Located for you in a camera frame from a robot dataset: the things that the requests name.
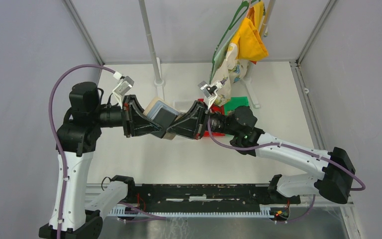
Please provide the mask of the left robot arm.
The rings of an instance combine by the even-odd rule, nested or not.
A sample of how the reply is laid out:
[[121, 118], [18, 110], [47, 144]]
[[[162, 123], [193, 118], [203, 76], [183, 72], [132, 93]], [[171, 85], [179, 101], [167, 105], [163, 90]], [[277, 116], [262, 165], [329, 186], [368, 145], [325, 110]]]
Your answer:
[[140, 202], [132, 177], [113, 176], [109, 186], [86, 203], [87, 178], [101, 130], [122, 127], [126, 137], [161, 131], [162, 127], [144, 115], [134, 95], [120, 106], [101, 103], [93, 82], [73, 86], [63, 124], [52, 131], [56, 137], [59, 175], [54, 211], [49, 223], [39, 229], [43, 239], [96, 239], [104, 218], [121, 201]]

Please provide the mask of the tan leather card holder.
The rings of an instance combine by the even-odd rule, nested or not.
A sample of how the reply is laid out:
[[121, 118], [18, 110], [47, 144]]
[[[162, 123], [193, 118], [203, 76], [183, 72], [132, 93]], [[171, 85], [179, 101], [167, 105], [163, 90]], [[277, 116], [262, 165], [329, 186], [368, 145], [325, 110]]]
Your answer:
[[144, 110], [144, 115], [162, 127], [161, 131], [151, 133], [153, 136], [173, 140], [175, 135], [167, 132], [167, 128], [184, 115], [159, 97], [155, 97]]

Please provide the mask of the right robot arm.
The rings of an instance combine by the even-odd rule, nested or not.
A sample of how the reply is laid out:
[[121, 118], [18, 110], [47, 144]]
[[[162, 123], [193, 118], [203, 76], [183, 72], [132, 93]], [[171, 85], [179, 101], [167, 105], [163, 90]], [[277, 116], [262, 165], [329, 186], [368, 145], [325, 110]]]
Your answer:
[[213, 141], [243, 155], [273, 159], [303, 171], [303, 174], [275, 175], [267, 195], [271, 202], [299, 195], [320, 195], [333, 203], [346, 204], [357, 179], [346, 150], [332, 151], [303, 147], [281, 140], [255, 126], [257, 118], [249, 106], [239, 106], [227, 115], [212, 113], [205, 103], [195, 101], [190, 110], [172, 122], [167, 132], [189, 139], [200, 139], [205, 132], [233, 138], [229, 144]]

